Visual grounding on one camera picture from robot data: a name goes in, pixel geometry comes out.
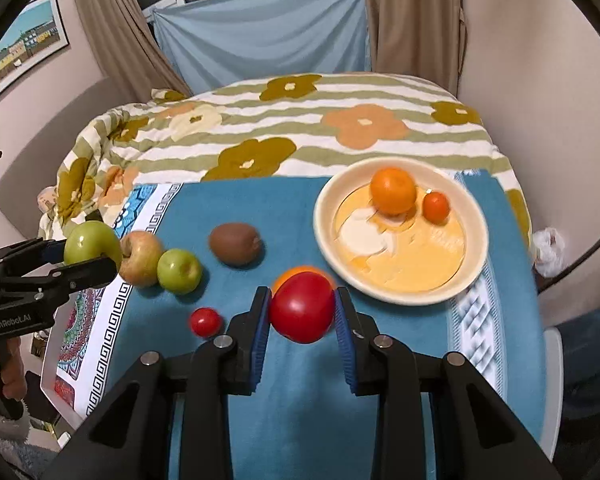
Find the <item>person's left hand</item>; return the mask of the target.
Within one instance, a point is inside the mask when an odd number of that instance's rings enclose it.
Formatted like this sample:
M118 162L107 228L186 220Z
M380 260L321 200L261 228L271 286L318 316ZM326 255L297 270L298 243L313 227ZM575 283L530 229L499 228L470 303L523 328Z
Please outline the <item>person's left hand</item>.
M1 365L3 394L7 399L21 401L26 396L28 388L20 353L21 338L9 339L6 344L8 359Z

